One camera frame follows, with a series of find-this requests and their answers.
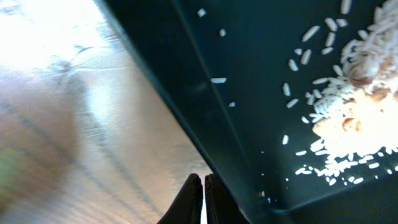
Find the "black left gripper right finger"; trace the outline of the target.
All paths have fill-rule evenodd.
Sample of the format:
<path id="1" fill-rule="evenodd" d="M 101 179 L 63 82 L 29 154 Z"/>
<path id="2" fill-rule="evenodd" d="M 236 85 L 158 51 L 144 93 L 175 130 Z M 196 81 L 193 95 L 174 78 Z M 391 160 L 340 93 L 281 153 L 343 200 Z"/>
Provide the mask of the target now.
<path id="1" fill-rule="evenodd" d="M 249 223 L 217 175 L 205 177 L 205 202 L 208 224 Z"/>

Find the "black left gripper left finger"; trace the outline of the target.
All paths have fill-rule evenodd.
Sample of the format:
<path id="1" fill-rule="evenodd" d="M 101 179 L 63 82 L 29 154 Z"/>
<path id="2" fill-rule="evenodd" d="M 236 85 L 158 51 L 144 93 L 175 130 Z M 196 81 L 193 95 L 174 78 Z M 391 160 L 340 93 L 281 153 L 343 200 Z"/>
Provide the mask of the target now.
<path id="1" fill-rule="evenodd" d="M 203 186 L 198 174 L 190 174 L 158 224 L 200 224 Z"/>

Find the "rice leftovers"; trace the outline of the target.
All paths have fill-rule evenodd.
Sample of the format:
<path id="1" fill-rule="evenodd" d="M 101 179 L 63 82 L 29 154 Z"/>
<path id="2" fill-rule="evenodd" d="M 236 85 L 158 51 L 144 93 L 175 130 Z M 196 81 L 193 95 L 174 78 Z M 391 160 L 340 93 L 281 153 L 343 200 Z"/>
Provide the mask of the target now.
<path id="1" fill-rule="evenodd" d="M 277 148 L 288 185 L 357 184 L 349 169 L 397 146 L 396 1 L 266 1 L 218 34 L 223 69 L 210 81 Z"/>

